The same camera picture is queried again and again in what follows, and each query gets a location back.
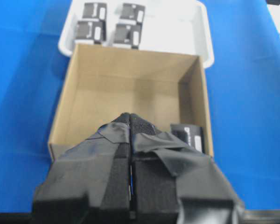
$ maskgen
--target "blue tablecloth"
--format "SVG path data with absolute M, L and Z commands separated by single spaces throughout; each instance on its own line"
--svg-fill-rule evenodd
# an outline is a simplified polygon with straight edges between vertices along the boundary
M 280 209 L 280 38 L 264 0 L 203 0 L 215 161 L 248 209 Z M 0 1 L 0 212 L 30 212 L 69 59 L 70 0 Z

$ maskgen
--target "open cardboard box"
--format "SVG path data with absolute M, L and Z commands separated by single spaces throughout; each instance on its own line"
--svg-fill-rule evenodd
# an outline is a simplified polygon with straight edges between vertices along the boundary
M 136 113 L 170 131 L 170 124 L 203 128 L 213 156 L 210 112 L 199 56 L 77 45 L 49 137 L 52 160 L 121 113 Z

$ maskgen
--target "black foam padding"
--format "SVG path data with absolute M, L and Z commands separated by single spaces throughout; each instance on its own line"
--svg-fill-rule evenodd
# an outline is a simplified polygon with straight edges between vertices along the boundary
M 175 178 L 153 154 L 133 160 L 136 219 L 139 224 L 176 224 L 179 205 Z
M 121 122 L 121 123 L 130 123 L 130 114 L 122 113 L 118 118 L 113 120 L 112 122 Z
M 132 113 L 130 117 L 132 137 L 138 133 L 156 135 L 154 125 Z
M 99 211 L 101 223 L 128 223 L 130 210 L 129 164 L 127 158 L 116 158 L 113 161 L 108 186 Z

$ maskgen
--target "white tray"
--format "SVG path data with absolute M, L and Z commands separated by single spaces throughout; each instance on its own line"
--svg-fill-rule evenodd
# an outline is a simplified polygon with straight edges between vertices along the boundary
M 134 3 L 146 7 L 139 50 L 200 55 L 204 68 L 214 63 L 207 11 L 196 0 L 73 0 L 58 43 L 66 56 L 71 56 L 75 47 L 75 28 L 86 2 L 107 3 L 104 46 L 112 46 L 122 3 Z

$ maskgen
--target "black object in box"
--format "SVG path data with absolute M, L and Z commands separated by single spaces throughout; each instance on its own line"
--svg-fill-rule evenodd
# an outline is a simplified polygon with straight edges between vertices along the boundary
M 204 153 L 202 128 L 196 125 L 171 124 L 171 133 L 180 140 Z

